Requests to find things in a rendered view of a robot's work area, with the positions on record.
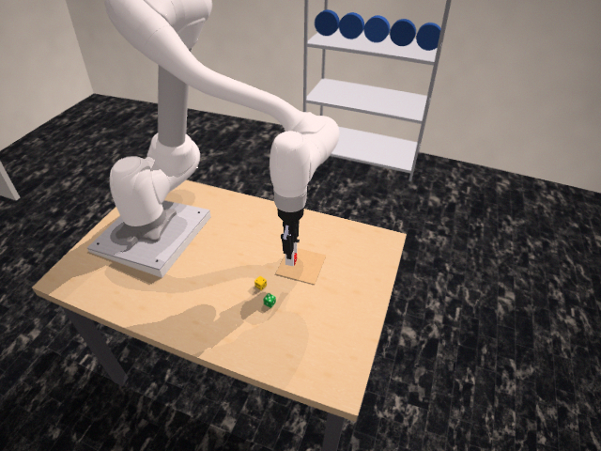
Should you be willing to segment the tan square mat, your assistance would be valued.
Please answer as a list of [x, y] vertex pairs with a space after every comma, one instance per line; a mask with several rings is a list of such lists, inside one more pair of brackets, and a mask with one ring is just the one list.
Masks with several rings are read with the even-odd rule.
[[314, 285], [325, 258], [326, 255], [298, 248], [295, 266], [285, 265], [284, 256], [276, 274]]

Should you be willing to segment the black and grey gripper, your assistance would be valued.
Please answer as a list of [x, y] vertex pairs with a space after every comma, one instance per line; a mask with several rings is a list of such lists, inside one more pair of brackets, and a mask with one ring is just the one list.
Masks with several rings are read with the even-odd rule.
[[295, 212], [285, 212], [277, 208], [278, 216], [283, 220], [284, 233], [281, 234], [285, 265], [294, 267], [294, 253], [298, 256], [298, 242], [300, 219], [304, 208]]

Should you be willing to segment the yellow die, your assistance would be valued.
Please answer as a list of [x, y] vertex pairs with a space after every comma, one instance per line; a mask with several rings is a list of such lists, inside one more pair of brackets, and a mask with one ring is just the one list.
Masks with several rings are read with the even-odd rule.
[[256, 280], [254, 280], [254, 286], [260, 290], [267, 286], [267, 280], [261, 276], [259, 276]]

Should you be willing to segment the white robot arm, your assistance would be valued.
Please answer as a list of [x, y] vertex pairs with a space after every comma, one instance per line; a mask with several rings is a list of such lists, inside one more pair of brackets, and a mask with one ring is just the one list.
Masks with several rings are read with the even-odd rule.
[[266, 113], [283, 125], [285, 132], [275, 137], [270, 151], [274, 203], [285, 212], [302, 210], [308, 182], [337, 145], [337, 124], [329, 117], [300, 112], [197, 61], [192, 47], [210, 15], [211, 0], [105, 0], [104, 4], [123, 38], [159, 65], [158, 133], [145, 159], [123, 158], [110, 172], [112, 197], [124, 222], [116, 237], [132, 245], [139, 240], [157, 242], [177, 214], [175, 209], [164, 210], [162, 202], [195, 171], [200, 159], [197, 145], [186, 134], [189, 86]]

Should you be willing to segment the green die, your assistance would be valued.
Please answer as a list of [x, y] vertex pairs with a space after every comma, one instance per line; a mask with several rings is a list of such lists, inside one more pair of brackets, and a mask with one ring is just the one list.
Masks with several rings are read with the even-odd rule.
[[268, 293], [263, 300], [264, 300], [264, 305], [266, 305], [270, 308], [272, 308], [276, 303], [276, 297], [271, 295], [270, 293]]

